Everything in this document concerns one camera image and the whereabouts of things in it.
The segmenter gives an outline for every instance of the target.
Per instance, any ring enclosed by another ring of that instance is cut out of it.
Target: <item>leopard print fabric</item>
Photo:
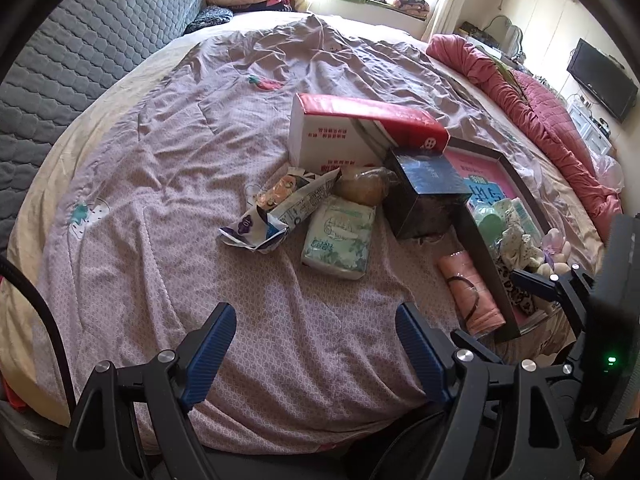
[[[513,285],[510,278],[511,271],[503,263],[501,258],[495,260],[495,268],[498,270],[498,274],[500,274],[500,279],[504,285],[504,290],[507,291],[511,306],[519,308],[526,316],[531,316],[531,314],[537,310],[536,305],[533,303],[533,296],[529,292]]]

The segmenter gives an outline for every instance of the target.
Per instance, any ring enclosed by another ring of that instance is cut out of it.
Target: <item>black box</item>
[[[472,194],[441,153],[396,148],[385,167],[400,179],[382,203],[398,239],[444,234]]]

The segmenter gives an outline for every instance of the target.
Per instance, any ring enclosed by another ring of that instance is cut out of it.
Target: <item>cardboard box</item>
[[[444,234],[471,196],[462,177],[441,153],[396,148],[389,151],[385,167],[400,179],[382,203],[399,240]]]
[[[392,147],[442,152],[444,127],[427,112],[366,99],[296,94],[289,125],[292,165],[322,174],[341,166],[381,166]]]

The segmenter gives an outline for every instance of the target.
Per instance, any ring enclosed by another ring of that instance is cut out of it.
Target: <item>red and white box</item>
[[[382,166],[389,148],[443,152],[448,142],[444,127],[415,108],[333,95],[293,98],[289,159],[312,173]]]

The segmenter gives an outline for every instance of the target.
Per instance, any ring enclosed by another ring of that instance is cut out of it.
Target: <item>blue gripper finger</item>
[[[209,327],[200,347],[186,365],[186,384],[179,400],[187,411],[194,404],[202,402],[207,397],[213,379],[222,364],[222,359],[224,359],[236,334],[236,311],[234,308],[228,303],[220,304],[218,308],[221,308],[222,312]],[[200,330],[206,328],[207,322]]]
[[[429,400],[440,403],[451,401],[447,372],[434,351],[424,330],[420,328],[409,309],[402,304],[396,310],[396,333],[404,352],[414,368]]]

